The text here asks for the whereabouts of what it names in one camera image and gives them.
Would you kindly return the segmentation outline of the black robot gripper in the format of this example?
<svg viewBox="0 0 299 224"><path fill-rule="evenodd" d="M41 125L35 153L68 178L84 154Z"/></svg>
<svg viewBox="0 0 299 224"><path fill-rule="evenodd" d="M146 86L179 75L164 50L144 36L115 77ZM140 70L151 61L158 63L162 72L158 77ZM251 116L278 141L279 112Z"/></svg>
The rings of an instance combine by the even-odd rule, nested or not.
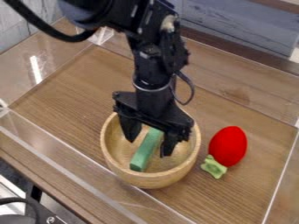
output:
<svg viewBox="0 0 299 224"><path fill-rule="evenodd" d="M147 92L115 91L113 111L128 142L133 142L141 131L141 124L164 132L160 157L170 157L180 141L188 141L194 120L175 103L171 89Z"/></svg>

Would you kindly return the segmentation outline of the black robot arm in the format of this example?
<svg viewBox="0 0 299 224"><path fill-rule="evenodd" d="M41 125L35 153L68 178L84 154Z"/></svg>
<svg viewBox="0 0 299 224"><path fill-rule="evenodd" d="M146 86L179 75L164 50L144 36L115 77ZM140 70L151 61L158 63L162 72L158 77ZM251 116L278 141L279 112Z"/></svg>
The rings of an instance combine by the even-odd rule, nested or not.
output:
<svg viewBox="0 0 299 224"><path fill-rule="evenodd" d="M29 24L61 41L80 42L101 27L125 34L135 57L135 91L112 94L113 110L125 139L135 141L146 124L163 132L160 155L171 156L176 144L190 139L194 126L175 96L190 52L174 5L167 0L57 0L65 18L83 29L83 33L68 35L45 23L21 0L4 2Z"/></svg>

